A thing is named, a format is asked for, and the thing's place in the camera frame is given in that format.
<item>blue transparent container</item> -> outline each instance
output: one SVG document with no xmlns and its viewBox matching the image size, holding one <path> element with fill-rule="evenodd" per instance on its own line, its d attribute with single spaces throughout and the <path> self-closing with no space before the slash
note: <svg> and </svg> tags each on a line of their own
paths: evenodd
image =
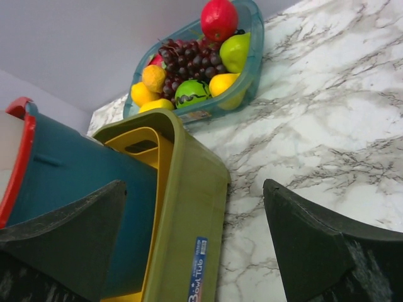
<svg viewBox="0 0 403 302">
<path fill-rule="evenodd" d="M 245 67 L 236 82 L 223 94 L 198 104 L 174 110 L 183 123 L 190 123 L 204 118 L 216 118 L 230 112 L 239 111 L 247 106 L 256 95 L 260 81 L 264 43 L 262 14 L 252 0 L 234 0 L 232 3 L 234 3 L 239 16 L 238 28 L 251 32 L 251 42 Z M 195 32 L 202 34 L 200 20 L 190 23 L 188 26 L 166 37 L 166 39 L 192 40 L 197 38 Z M 160 42 L 155 44 L 143 56 L 133 75 L 132 85 L 141 81 L 144 67 L 146 67 L 150 56 L 157 53 L 160 46 Z M 133 103 L 129 90 L 123 110 L 123 118 L 136 115 L 138 112 L 139 107 Z"/>
</svg>

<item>red fruit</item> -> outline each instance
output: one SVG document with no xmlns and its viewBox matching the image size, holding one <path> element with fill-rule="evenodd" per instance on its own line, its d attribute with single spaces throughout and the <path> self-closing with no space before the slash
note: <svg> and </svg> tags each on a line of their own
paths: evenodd
<svg viewBox="0 0 403 302">
<path fill-rule="evenodd" d="M 223 42 L 234 34 L 238 26 L 238 13 L 228 0 L 211 0 L 200 17 L 204 35 L 215 42 Z"/>
<path fill-rule="evenodd" d="M 164 59 L 162 58 L 162 56 L 157 54 L 150 60 L 150 62 L 147 64 L 147 66 L 148 65 L 158 65 L 159 67 L 163 67 L 162 63 L 164 63 Z"/>
</svg>

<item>red trim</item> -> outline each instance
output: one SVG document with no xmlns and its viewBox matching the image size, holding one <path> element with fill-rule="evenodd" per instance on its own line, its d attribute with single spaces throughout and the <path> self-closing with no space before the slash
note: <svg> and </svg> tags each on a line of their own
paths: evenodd
<svg viewBox="0 0 403 302">
<path fill-rule="evenodd" d="M 0 228 L 4 228 L 7 224 L 20 191 L 26 168 L 30 161 L 37 121 L 34 116 L 30 116 L 29 113 L 25 111 L 25 106 L 29 102 L 32 102 L 32 100 L 28 98 L 18 98 L 6 109 L 7 113 L 17 118 L 21 118 L 25 122 L 24 132 L 21 138 L 21 144 L 18 150 L 13 173 L 11 174 L 6 192 L 4 193 L 3 201 L 0 203 Z"/>
</svg>

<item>green plastic container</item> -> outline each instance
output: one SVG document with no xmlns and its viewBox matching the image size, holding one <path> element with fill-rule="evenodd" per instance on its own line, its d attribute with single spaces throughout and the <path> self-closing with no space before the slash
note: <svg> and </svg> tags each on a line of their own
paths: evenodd
<svg viewBox="0 0 403 302">
<path fill-rule="evenodd" d="M 228 170 L 166 109 L 109 124 L 94 138 L 105 143 L 145 126 L 173 142 L 174 149 L 144 301 L 214 302 Z"/>
</svg>

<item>yellow lemon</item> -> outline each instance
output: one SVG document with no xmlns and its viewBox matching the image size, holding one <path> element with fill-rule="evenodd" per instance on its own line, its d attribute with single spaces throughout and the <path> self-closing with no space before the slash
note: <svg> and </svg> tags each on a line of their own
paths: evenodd
<svg viewBox="0 0 403 302">
<path fill-rule="evenodd" d="M 132 86 L 130 96 L 138 107 L 159 99 L 159 94 L 149 91 L 143 82 L 138 82 Z"/>
<path fill-rule="evenodd" d="M 157 65 L 148 65 L 143 69 L 142 81 L 151 92 L 162 92 L 166 71 Z"/>
<path fill-rule="evenodd" d="M 174 105 L 168 101 L 167 99 L 158 99 L 157 101 L 152 101 L 141 106 L 139 113 L 146 112 L 148 110 L 156 109 L 156 108 L 165 108 L 168 110 L 173 110 Z"/>
<path fill-rule="evenodd" d="M 229 87 L 231 87 L 238 77 L 239 74 L 217 74 L 213 76 L 212 80 L 210 81 L 210 85 L 208 86 L 213 98 L 219 96 Z M 220 103 L 217 106 L 224 110 L 233 110 L 237 108 L 244 99 L 245 91 L 246 89 L 241 91 L 233 98 L 230 98 L 228 101 Z"/>
</svg>

